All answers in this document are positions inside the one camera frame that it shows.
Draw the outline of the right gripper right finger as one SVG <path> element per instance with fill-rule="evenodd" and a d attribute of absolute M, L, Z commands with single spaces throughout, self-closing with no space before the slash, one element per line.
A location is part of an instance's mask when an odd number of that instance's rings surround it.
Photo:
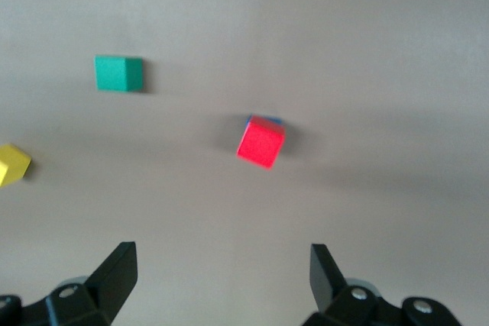
<path fill-rule="evenodd" d="M 362 285 L 350 285 L 328 247 L 312 244 L 309 284 L 318 311 L 305 325 L 460 325 L 442 303 L 409 297 L 398 308 Z"/>

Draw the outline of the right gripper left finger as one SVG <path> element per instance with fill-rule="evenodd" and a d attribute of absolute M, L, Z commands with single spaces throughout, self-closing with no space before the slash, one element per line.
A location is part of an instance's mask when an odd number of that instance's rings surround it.
<path fill-rule="evenodd" d="M 136 243 L 121 242 L 87 279 L 60 285 L 35 303 L 2 295 L 1 324 L 110 325 L 137 281 Z"/>

